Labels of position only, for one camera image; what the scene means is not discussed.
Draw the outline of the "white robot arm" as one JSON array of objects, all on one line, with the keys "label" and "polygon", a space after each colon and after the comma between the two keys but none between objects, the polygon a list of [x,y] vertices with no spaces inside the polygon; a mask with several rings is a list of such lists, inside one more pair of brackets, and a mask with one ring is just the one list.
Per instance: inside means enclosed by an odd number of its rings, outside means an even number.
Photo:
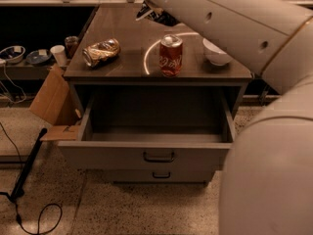
[{"label": "white robot arm", "polygon": [[219,235],[313,235],[311,11],[282,0],[150,1],[281,95],[227,155]]}]

